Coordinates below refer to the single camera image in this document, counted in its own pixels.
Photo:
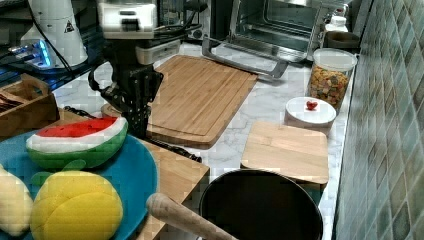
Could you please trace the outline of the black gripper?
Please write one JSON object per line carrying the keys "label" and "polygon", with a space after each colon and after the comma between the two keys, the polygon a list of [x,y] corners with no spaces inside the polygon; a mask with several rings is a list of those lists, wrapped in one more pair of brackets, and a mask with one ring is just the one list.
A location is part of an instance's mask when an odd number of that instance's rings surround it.
{"label": "black gripper", "polygon": [[89,86],[121,113],[128,115],[128,130],[144,139],[150,117],[149,104],[154,100],[163,74],[154,70],[153,64],[141,64],[136,56],[135,40],[109,40],[102,48],[102,57],[112,66],[112,84],[102,88],[94,73],[101,65],[92,65],[88,76]]}

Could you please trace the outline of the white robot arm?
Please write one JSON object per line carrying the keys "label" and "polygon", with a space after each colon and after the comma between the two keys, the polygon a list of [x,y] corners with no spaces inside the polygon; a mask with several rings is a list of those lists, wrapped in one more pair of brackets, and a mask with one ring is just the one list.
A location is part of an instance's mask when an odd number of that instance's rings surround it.
{"label": "white robot arm", "polygon": [[[21,38],[37,41],[41,67],[70,71],[88,59],[76,26],[72,0],[27,0],[33,27]],[[92,90],[119,110],[129,122],[131,134],[145,138],[151,108],[163,75],[151,60],[138,53],[143,43],[154,39],[157,6],[144,0],[95,0],[99,25],[106,39],[103,58],[113,69],[113,84],[102,88],[90,73]]]}

